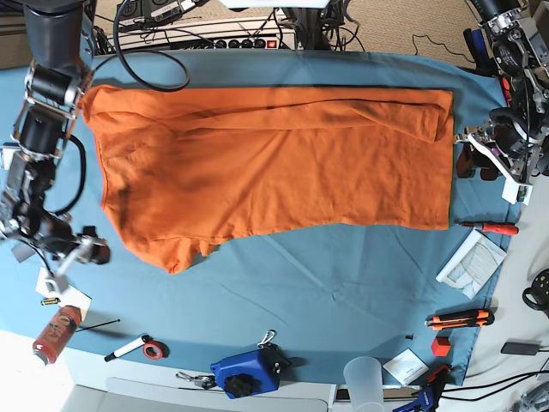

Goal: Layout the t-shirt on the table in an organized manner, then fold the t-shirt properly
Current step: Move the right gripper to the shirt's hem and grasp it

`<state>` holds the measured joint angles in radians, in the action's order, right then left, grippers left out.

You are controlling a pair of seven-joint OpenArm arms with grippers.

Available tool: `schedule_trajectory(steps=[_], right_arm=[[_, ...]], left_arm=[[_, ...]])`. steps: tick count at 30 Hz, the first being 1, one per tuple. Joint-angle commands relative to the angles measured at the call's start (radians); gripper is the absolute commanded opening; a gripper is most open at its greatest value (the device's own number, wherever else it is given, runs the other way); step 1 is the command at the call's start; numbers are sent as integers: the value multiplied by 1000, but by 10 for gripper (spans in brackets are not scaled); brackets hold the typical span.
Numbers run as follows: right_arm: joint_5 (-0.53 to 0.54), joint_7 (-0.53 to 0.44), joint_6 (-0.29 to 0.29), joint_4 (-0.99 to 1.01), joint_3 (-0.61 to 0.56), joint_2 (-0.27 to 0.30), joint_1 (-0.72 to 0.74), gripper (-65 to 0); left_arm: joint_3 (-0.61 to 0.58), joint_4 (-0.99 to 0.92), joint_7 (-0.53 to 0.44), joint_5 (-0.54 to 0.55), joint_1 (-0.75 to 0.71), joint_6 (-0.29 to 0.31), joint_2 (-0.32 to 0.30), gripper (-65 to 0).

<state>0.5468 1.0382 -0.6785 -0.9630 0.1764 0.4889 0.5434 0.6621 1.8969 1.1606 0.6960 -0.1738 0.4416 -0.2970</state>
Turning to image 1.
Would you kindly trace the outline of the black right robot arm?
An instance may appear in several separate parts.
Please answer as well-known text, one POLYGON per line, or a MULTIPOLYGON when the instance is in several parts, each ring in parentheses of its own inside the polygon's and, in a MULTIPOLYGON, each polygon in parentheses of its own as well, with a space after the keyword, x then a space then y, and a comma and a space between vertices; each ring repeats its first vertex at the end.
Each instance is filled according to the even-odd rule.
POLYGON ((44 206, 67 143, 75 144, 80 177, 86 177, 85 149, 72 130, 94 76, 96 3, 25 1, 22 9, 33 60, 10 135, 17 149, 1 193, 1 237, 21 242, 40 258, 58 260, 56 270, 44 266, 44 282, 49 292, 63 294, 72 263, 105 264, 110 259, 110 249, 94 227, 73 233, 67 221, 72 203, 53 212, 44 206))

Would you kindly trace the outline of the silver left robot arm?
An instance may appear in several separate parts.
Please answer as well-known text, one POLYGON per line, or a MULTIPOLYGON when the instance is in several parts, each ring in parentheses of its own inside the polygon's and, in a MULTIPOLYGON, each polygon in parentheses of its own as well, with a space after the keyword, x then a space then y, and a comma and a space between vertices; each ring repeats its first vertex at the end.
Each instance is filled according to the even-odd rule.
POLYGON ((506 103, 483 125, 455 136, 462 145, 457 175, 505 179, 502 197, 529 204, 531 177, 548 174, 548 18, 526 1, 470 1, 484 34, 467 33, 479 69, 498 77, 506 103))

